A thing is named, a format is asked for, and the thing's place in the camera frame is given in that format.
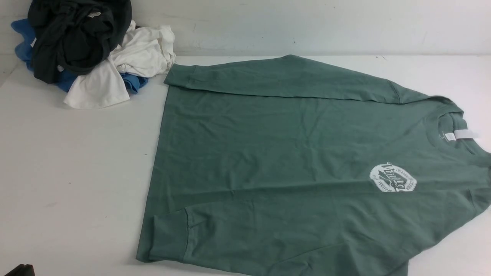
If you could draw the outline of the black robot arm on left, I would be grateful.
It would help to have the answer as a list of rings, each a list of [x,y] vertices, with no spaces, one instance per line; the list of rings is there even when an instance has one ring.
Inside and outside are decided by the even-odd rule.
[[[35,270],[30,264],[20,264],[5,274],[5,276],[35,276]]]

